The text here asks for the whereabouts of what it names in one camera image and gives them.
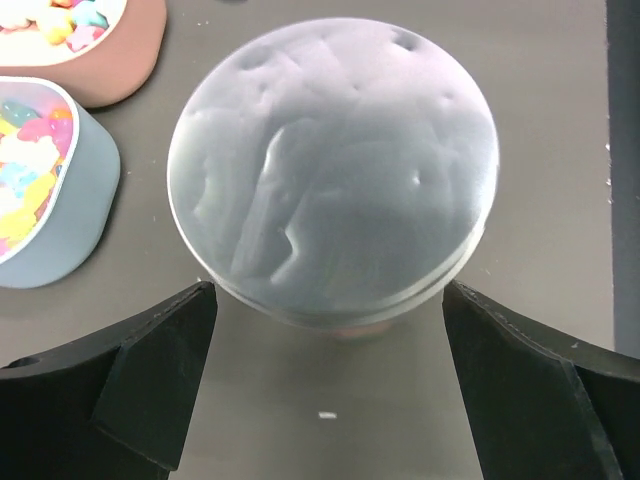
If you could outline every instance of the gummy candy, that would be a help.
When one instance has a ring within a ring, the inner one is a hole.
[[[34,180],[25,189],[23,200],[24,208],[35,213],[47,199],[55,184],[56,177],[52,173],[47,173]]]
[[[41,118],[35,110],[11,101],[2,104],[0,114],[4,117],[0,127],[8,132],[0,132],[2,256],[22,242],[46,212],[71,145],[73,118],[64,108]],[[20,128],[12,125],[24,118]]]
[[[38,112],[21,103],[8,100],[2,104],[0,117],[5,119],[14,127],[22,127],[28,120],[39,118]]]
[[[21,208],[0,217],[0,238],[9,242],[24,239],[36,225],[36,216],[25,208]]]
[[[22,126],[18,138],[25,142],[37,142],[42,137],[50,137],[52,133],[48,118],[32,118]]]

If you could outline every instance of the candy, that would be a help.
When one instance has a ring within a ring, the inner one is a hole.
[[[53,144],[60,156],[66,157],[73,138],[73,121],[69,118],[50,119],[49,124],[53,132]]]
[[[18,131],[18,139],[25,142],[37,142],[42,137],[52,136],[53,129],[48,118],[32,118]]]
[[[17,129],[18,127],[14,127],[4,118],[0,117],[0,134],[2,134],[3,137],[14,133]]]
[[[20,199],[8,186],[0,186],[0,217],[15,212],[22,206]]]
[[[73,138],[73,118],[59,108],[44,118],[7,101],[0,109],[0,256],[19,245],[47,211]],[[26,121],[17,129],[12,123]]]
[[[0,257],[11,250],[7,239],[0,239]]]
[[[73,21],[69,10],[49,7],[36,19],[38,29],[51,45],[59,45],[73,33]]]
[[[84,0],[77,4],[71,10],[73,23],[77,26],[90,25],[94,27],[101,27],[106,29],[109,26],[109,22],[104,15],[98,13],[94,2]]]
[[[0,217],[0,238],[11,243],[24,239],[36,225],[36,216],[25,208]]]
[[[24,192],[24,208],[35,213],[49,196],[49,192],[56,184],[56,177],[47,173],[34,180]]]
[[[80,25],[67,37],[69,50],[78,52],[95,42],[105,32],[104,28],[91,25]]]
[[[21,103],[8,100],[2,104],[0,117],[5,119],[14,127],[21,127],[32,118],[39,118],[38,112]]]
[[[0,142],[0,159],[12,163],[0,171],[0,181],[4,171],[11,165],[24,167],[36,176],[50,172],[60,158],[60,152],[52,137],[42,137],[37,142],[24,142],[17,135],[8,135]]]
[[[49,118],[59,119],[59,118],[73,118],[73,115],[69,110],[64,108],[56,108],[53,112],[49,114]]]
[[[17,163],[8,163],[0,170],[0,184],[9,187],[16,198],[23,198],[27,187],[38,178],[38,174]]]

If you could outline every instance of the pink container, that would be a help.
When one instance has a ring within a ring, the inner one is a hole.
[[[167,22],[165,0],[110,0],[109,29],[85,49],[43,45],[35,30],[0,35],[0,75],[38,77],[83,107],[116,103],[138,90],[156,64]]]

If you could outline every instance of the gray table surface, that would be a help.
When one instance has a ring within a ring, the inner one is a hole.
[[[502,171],[486,236],[460,278],[521,313],[612,347],[602,0],[169,0],[169,10],[153,77],[95,114],[123,164],[104,239],[57,284],[0,289],[0,363],[105,327],[205,278],[166,195],[178,115],[234,49],[275,27],[326,16],[407,27],[471,72],[496,117]],[[482,478],[439,300],[378,341],[337,345],[220,292],[172,478]],[[320,411],[337,418],[320,419]]]

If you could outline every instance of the frosted lid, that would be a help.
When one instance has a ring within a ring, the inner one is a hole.
[[[169,197],[229,292],[335,327],[435,293],[475,248],[498,140],[470,75],[399,27],[295,24],[224,60],[176,127]]]

